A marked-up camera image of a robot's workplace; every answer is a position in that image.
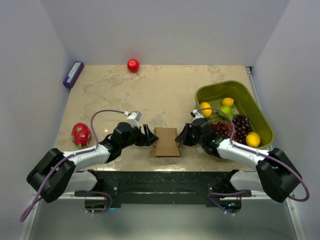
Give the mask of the brown cardboard box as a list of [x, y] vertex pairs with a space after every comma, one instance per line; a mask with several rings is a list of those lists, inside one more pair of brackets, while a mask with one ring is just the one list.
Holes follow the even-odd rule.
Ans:
[[180, 157], [181, 152], [176, 142], [177, 128], [155, 127], [153, 133], [158, 137], [151, 150], [152, 157]]

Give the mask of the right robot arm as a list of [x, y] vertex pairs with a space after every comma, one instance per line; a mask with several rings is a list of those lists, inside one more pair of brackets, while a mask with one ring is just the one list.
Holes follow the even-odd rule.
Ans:
[[223, 183], [223, 192], [230, 197], [239, 191], [259, 191], [282, 203], [302, 181], [302, 176], [281, 149], [267, 151], [233, 143], [215, 133], [204, 118], [185, 124], [175, 140], [190, 147], [201, 145], [208, 155], [232, 160], [253, 170], [237, 171]]

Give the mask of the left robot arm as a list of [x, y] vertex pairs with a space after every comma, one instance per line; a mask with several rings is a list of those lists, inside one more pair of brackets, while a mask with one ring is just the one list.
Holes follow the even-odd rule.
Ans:
[[67, 191], [75, 172], [112, 162], [121, 155], [124, 148], [132, 145], [149, 147], [159, 139], [147, 124], [143, 125], [143, 129], [144, 132], [140, 127], [121, 122], [97, 146], [70, 152], [50, 149], [26, 178], [36, 191], [35, 200], [43, 199], [51, 203]]

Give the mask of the purple white rectangular box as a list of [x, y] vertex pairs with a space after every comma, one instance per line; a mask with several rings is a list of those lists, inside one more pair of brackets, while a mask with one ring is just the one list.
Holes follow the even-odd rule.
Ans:
[[72, 88], [74, 84], [76, 83], [78, 77], [80, 76], [80, 73], [82, 72], [84, 68], [84, 63], [81, 61], [75, 61], [71, 69], [69, 70], [69, 73], [63, 80], [63, 85], [67, 88]]

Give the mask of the orange in basket front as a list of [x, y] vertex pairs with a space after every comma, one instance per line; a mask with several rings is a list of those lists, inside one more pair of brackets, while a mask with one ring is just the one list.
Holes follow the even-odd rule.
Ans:
[[199, 105], [201, 110], [201, 114], [205, 117], [205, 118], [209, 118], [212, 115], [213, 110], [211, 109], [211, 105], [208, 102], [202, 102]]

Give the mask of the orange in basket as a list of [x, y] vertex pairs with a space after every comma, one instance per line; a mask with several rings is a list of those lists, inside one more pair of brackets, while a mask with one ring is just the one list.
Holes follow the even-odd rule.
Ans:
[[209, 118], [212, 115], [213, 110], [211, 109], [211, 105], [208, 102], [202, 102], [199, 105], [201, 110], [201, 114], [205, 117], [205, 118]]
[[233, 98], [230, 98], [230, 97], [226, 97], [222, 100], [222, 105], [223, 106], [229, 106], [229, 107], [232, 107], [234, 105], [234, 99]]
[[256, 132], [250, 132], [246, 136], [245, 142], [249, 147], [258, 148], [261, 143], [261, 138]]

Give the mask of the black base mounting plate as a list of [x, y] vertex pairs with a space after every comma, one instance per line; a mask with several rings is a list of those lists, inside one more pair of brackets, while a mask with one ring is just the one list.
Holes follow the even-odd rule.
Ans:
[[237, 170], [218, 171], [92, 171], [97, 183], [92, 190], [75, 192], [76, 197], [89, 198], [85, 206], [102, 208], [100, 193], [107, 193], [113, 208], [124, 204], [204, 205], [214, 207], [224, 194], [236, 192], [230, 184]]

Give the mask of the green pear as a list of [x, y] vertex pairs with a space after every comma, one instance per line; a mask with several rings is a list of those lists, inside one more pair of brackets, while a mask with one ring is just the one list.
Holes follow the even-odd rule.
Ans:
[[220, 110], [218, 112], [218, 115], [221, 118], [224, 118], [226, 120], [228, 119], [233, 120], [234, 116], [233, 116], [232, 108], [229, 105], [221, 105], [218, 109]]

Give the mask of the orange in basket back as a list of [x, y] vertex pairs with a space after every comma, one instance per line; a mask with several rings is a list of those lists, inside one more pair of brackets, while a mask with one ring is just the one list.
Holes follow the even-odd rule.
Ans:
[[233, 98], [230, 98], [230, 97], [226, 97], [222, 100], [222, 105], [223, 106], [229, 106], [229, 107], [232, 107], [234, 105], [234, 99]]

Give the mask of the dark red grape bunch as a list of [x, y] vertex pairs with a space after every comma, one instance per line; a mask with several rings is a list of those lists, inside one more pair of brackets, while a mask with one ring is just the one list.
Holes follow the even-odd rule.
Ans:
[[[252, 131], [249, 119], [245, 115], [238, 114], [233, 118], [232, 122], [235, 129], [232, 139], [237, 143], [246, 145], [246, 137]], [[227, 123], [218, 121], [209, 125], [216, 134], [227, 138], [230, 138], [233, 131], [232, 124], [229, 121]]]

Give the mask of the red dragon fruit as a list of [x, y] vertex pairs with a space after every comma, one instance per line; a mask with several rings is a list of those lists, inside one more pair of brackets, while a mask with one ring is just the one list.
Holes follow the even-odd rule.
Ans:
[[81, 150], [88, 147], [92, 139], [92, 132], [86, 124], [79, 122], [73, 126], [71, 136], [73, 143]]

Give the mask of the olive green plastic basket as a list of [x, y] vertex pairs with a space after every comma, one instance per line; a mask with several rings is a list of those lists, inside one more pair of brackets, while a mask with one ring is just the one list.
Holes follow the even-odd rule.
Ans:
[[274, 140], [273, 130], [260, 106], [244, 84], [228, 80], [202, 86], [195, 93], [195, 107], [198, 109], [201, 103], [207, 102], [212, 108], [219, 108], [225, 98], [234, 100], [231, 107], [234, 116], [241, 114], [248, 117], [251, 131], [260, 137], [258, 148], [267, 149]]

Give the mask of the red apple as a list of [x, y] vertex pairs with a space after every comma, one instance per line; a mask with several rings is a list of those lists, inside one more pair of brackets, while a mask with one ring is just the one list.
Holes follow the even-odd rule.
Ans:
[[139, 71], [140, 68], [140, 63], [136, 60], [136, 59], [130, 59], [127, 62], [127, 69], [131, 72], [131, 73], [136, 73]]

